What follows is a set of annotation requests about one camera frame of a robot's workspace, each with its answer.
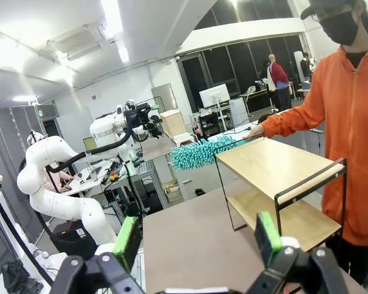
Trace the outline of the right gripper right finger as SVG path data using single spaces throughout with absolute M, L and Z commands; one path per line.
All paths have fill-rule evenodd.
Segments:
M 268 212 L 256 215 L 255 239 L 264 270 L 247 293 L 283 293 L 286 284 L 298 284 L 304 293 L 348 293 L 333 252 L 326 247 L 305 252 L 284 245 Z

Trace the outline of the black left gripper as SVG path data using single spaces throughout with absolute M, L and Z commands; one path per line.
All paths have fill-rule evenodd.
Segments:
M 161 130 L 161 123 L 150 122 L 150 118 L 148 117 L 151 110 L 158 109 L 159 105 L 142 104 L 139 110 L 125 110 L 126 128 L 135 129 L 142 126 L 143 130 L 147 130 L 152 137 L 162 137 L 164 132 Z

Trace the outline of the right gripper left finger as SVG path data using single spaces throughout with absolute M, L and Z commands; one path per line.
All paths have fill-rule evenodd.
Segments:
M 53 293 L 143 293 L 131 276 L 142 240 L 137 217 L 126 217 L 113 248 L 89 260 L 80 256 L 67 257 L 53 282 Z

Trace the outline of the person's right hand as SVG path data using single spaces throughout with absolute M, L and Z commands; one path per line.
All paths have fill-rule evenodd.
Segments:
M 262 124 L 258 124 L 256 127 L 252 128 L 250 133 L 243 137 L 244 140 L 251 140 L 253 138 L 259 138 L 265 136 L 265 130 Z

